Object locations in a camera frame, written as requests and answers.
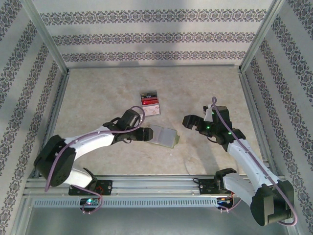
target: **ventilation slots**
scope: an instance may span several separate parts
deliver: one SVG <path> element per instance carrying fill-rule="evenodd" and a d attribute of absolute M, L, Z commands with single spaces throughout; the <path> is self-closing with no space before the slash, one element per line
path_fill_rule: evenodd
<path fill-rule="evenodd" d="M 80 199 L 36 199 L 34 207 L 49 207 L 49 208 L 75 208 L 79 207 Z M 105 208 L 157 208 L 157 207 L 212 207 L 216 206 L 216 198 L 104 198 L 102 207 Z"/>

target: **metal frame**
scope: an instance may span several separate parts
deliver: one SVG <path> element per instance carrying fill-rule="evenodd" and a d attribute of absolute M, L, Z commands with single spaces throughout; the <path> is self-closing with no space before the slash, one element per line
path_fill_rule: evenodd
<path fill-rule="evenodd" d="M 57 49 L 57 46 L 55 45 L 51 35 L 49 34 L 32 0 L 21 0 L 21 4 L 23 5 L 25 11 L 28 13 L 31 21 L 33 22 L 34 26 L 39 32 L 42 40 L 48 47 L 49 52 L 52 54 L 54 60 L 56 61 L 62 73 L 67 72 L 68 68 L 65 65 L 65 61 L 62 55 L 60 54 L 59 50 Z"/>
<path fill-rule="evenodd" d="M 99 180 L 112 180 L 111 196 L 104 196 L 103 208 L 172 208 L 216 207 L 217 197 L 231 194 L 200 195 L 194 178 L 213 179 L 208 175 L 168 176 L 97 176 Z M 68 185 L 51 188 L 45 193 L 44 178 L 28 179 L 17 212 L 11 235 L 23 235 L 33 208 L 78 208 L 81 198 L 69 196 Z"/>
<path fill-rule="evenodd" d="M 263 161 L 266 161 L 268 163 L 268 166 L 271 169 L 271 171 L 275 175 L 277 175 L 278 172 L 275 168 L 275 164 L 274 164 L 272 155 L 271 155 L 270 150 L 269 150 L 269 145 L 268 145 L 266 136 L 265 136 L 264 131 L 263 131 L 263 127 L 261 124 L 260 117 L 258 115 L 256 105 L 253 101 L 251 90 L 248 86 L 248 81 L 246 79 L 246 75 L 239 71 L 239 78 L 240 78 L 241 86 L 242 86 L 243 91 L 244 91 L 246 103 L 247 103 L 250 117 L 252 120 L 253 129 L 254 129 L 258 144 L 259 144 L 259 148 L 260 148 L 260 152 L 261 152 Z"/>
<path fill-rule="evenodd" d="M 50 123 L 49 123 L 49 125 L 47 127 L 48 128 L 47 136 L 46 136 L 46 139 L 44 140 L 44 144 L 46 144 L 47 141 L 53 136 L 55 125 L 57 123 L 59 112 L 60 112 L 61 105 L 62 105 L 62 101 L 63 101 L 63 98 L 64 98 L 65 90 L 67 88 L 67 83 L 68 83 L 68 79 L 69 79 L 69 76 L 70 76 L 70 71 L 64 73 L 63 76 L 64 77 L 60 81 L 61 82 L 60 90 L 56 93 L 56 96 L 55 96 L 55 106 L 52 107 L 52 110 L 51 110 L 52 116 L 51 116 Z"/>
<path fill-rule="evenodd" d="M 266 14 L 264 20 L 262 21 L 256 35 L 248 48 L 246 55 L 240 64 L 239 68 L 240 71 L 246 71 L 247 67 L 249 66 L 253 56 L 255 55 L 256 51 L 258 50 L 261 42 L 265 38 L 271 24 L 273 23 L 276 15 L 280 11 L 282 5 L 284 4 L 285 0 L 274 0 L 268 9 L 268 13 Z"/>

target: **floor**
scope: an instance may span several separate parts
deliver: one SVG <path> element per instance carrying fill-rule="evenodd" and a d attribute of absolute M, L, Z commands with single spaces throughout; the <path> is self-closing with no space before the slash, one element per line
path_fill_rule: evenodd
<path fill-rule="evenodd" d="M 228 107 L 233 127 L 261 156 L 236 67 L 72 69 L 55 134 L 66 138 L 95 130 L 139 105 L 140 92 L 152 90 L 158 92 L 161 115 L 147 117 L 143 126 L 177 130 L 180 140 L 174 149 L 119 142 L 79 158 L 80 167 L 97 175 L 215 174 L 228 167 L 244 173 L 220 145 L 181 124 L 185 115 L 203 117 L 202 107 L 212 96 Z"/>

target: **wall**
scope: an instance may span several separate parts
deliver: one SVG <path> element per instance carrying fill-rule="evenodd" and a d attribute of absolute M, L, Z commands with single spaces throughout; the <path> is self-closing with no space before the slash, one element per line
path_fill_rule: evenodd
<path fill-rule="evenodd" d="M 312 16 L 312 1 L 286 1 L 246 71 L 272 156 L 294 186 L 303 234 L 313 234 Z"/>
<path fill-rule="evenodd" d="M 69 68 L 240 65 L 272 0 L 34 0 Z"/>
<path fill-rule="evenodd" d="M 18 0 L 0 0 L 0 235 L 10 234 L 61 72 Z"/>

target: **floral pattern stripe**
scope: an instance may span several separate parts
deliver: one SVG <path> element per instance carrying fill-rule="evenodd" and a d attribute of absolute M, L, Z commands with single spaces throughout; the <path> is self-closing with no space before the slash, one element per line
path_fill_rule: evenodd
<path fill-rule="evenodd" d="M 261 22 L 265 9 L 169 9 L 41 13 L 45 25 L 147 22 Z"/>
<path fill-rule="evenodd" d="M 306 192 L 306 187 L 304 186 L 303 178 L 301 177 L 301 173 L 299 171 L 298 165 L 295 163 L 295 159 L 293 156 L 293 153 L 291 151 L 288 139 L 286 137 L 286 134 L 284 132 L 284 129 L 282 128 L 282 124 L 280 121 L 280 118 L 277 114 L 276 108 L 274 106 L 273 100 L 269 95 L 263 74 L 261 72 L 261 69 L 258 65 L 258 62 L 256 58 L 254 57 L 250 63 L 250 67 L 253 71 L 254 77 L 256 79 L 256 82 L 259 87 L 259 91 L 262 95 L 262 99 L 264 102 L 264 105 L 266 107 L 268 117 L 271 121 L 272 128 L 274 130 L 276 139 L 278 141 L 279 148 L 282 153 L 282 157 L 285 161 L 285 164 L 287 166 L 287 171 L 290 174 L 289 177 L 291 178 L 291 182 L 294 187 L 294 191 L 296 192 L 297 199 L 300 202 L 300 207 L 302 208 L 302 213 L 306 218 L 306 222 L 308 223 L 308 228 L 311 233 L 313 233 L 313 206 L 312 201 L 310 199 L 309 194 Z M 253 90 L 251 88 L 251 83 L 248 79 L 248 84 L 250 86 L 251 92 L 253 93 Z"/>
<path fill-rule="evenodd" d="M 11 88 L 12 82 L 15 80 L 17 72 L 20 70 L 22 62 L 28 52 L 28 49 L 33 42 L 37 30 L 34 24 L 30 21 L 23 31 L 16 47 L 14 48 L 9 61 L 6 63 L 0 78 L 0 109 L 7 97 L 7 93 Z"/>
<path fill-rule="evenodd" d="M 3 134 L 0 144 L 0 176 L 2 175 L 2 171 L 5 168 L 5 162 L 11 153 L 12 144 L 15 141 L 16 135 L 18 134 L 20 125 L 26 113 L 29 101 L 32 97 L 48 54 L 49 50 L 46 45 L 43 44 L 38 52 L 33 68 L 30 71 L 27 81 L 22 89 L 21 96 L 17 101 L 16 108 L 14 109 L 13 115 L 11 116 L 12 119 L 9 120 L 6 132 Z"/>
<path fill-rule="evenodd" d="M 313 7 L 309 0 L 288 0 L 289 6 L 313 40 Z"/>
<path fill-rule="evenodd" d="M 0 42 L 22 8 L 19 0 L 7 0 L 0 10 Z"/>
<path fill-rule="evenodd" d="M 14 169 L 12 182 L 10 183 L 9 190 L 6 193 L 7 196 L 3 202 L 4 206 L 1 208 L 0 235 L 6 234 L 6 225 L 12 216 L 11 212 L 13 211 L 13 206 L 17 202 L 17 196 L 21 189 L 21 183 L 24 179 L 24 174 L 26 166 L 28 164 L 29 156 L 31 155 L 33 144 L 35 142 L 40 124 L 43 120 L 45 107 L 49 100 L 51 89 L 56 79 L 58 69 L 59 68 L 56 62 L 54 61 L 49 71 L 49 75 L 46 79 L 46 83 L 41 93 L 39 102 L 37 104 L 37 108 L 33 116 L 32 122 L 28 129 L 28 133 L 26 135 L 26 139 L 22 147 L 21 155 L 18 157 L 19 163 L 16 165 L 16 168 Z"/>
<path fill-rule="evenodd" d="M 307 157 L 309 165 L 311 165 L 311 170 L 313 170 L 313 140 L 309 134 L 309 130 L 303 121 L 301 112 L 298 108 L 298 105 L 292 97 L 292 93 L 288 87 L 287 82 L 285 81 L 284 75 L 281 72 L 275 56 L 271 51 L 271 48 L 268 45 L 267 40 L 263 40 L 260 45 L 260 50 L 266 60 L 268 69 L 270 70 L 271 75 L 273 76 L 276 88 L 282 98 L 282 101 L 285 105 L 289 119 L 294 127 L 299 142 L 301 143 L 301 148 L 305 152 L 304 155 Z"/>
<path fill-rule="evenodd" d="M 240 60 L 245 51 L 143 51 L 62 54 L 65 62 L 142 60 Z"/>
<path fill-rule="evenodd" d="M 280 16 L 274 20 L 272 29 L 313 107 L 313 73 L 308 66 L 308 63 L 303 58 L 301 51 L 296 46 L 295 41 L 291 37 Z"/>
<path fill-rule="evenodd" d="M 115 33 L 53 36 L 57 46 L 100 45 L 120 43 L 250 43 L 255 33 L 179 32 L 179 33 Z"/>

